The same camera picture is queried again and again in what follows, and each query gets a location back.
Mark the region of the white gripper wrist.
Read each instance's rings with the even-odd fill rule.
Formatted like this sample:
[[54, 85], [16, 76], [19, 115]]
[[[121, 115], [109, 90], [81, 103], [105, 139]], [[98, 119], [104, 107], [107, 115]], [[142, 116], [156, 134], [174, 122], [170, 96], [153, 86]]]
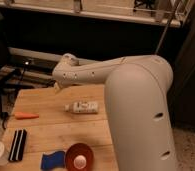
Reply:
[[56, 92], [60, 92], [62, 89], [70, 86], [70, 75], [67, 71], [67, 68], [78, 65], [79, 60], [75, 55], [70, 53], [65, 53], [62, 55], [60, 61], [55, 66], [52, 72], [52, 76], [55, 79], [54, 89]]

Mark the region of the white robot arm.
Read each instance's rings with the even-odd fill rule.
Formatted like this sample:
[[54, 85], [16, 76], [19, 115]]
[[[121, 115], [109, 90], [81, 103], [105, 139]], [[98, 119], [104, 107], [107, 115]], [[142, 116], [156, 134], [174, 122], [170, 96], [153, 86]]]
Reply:
[[178, 171], [167, 92], [170, 64], [158, 55], [124, 56], [80, 65], [62, 56], [52, 72], [61, 88], [102, 84], [119, 171]]

